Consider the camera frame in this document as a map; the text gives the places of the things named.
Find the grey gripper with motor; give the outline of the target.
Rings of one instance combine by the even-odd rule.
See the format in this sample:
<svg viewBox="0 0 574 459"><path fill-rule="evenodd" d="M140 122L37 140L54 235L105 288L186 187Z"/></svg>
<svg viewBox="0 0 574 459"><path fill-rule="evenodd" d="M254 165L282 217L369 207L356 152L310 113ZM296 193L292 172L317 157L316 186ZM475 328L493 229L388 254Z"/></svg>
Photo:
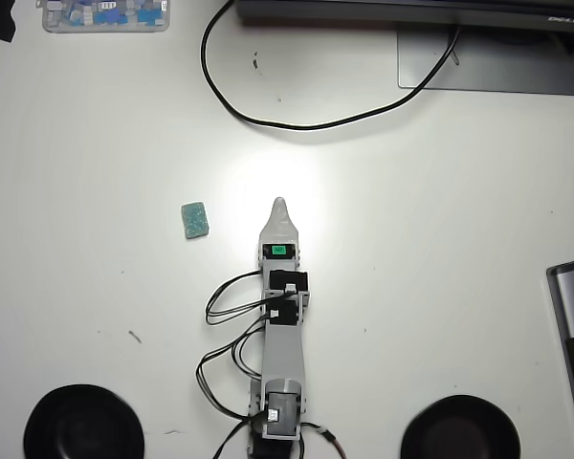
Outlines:
<svg viewBox="0 0 574 459"><path fill-rule="evenodd" d="M257 266L263 270L267 263L278 264L288 271L300 268L298 230L283 197L275 198L269 219L259 234Z"/></svg>

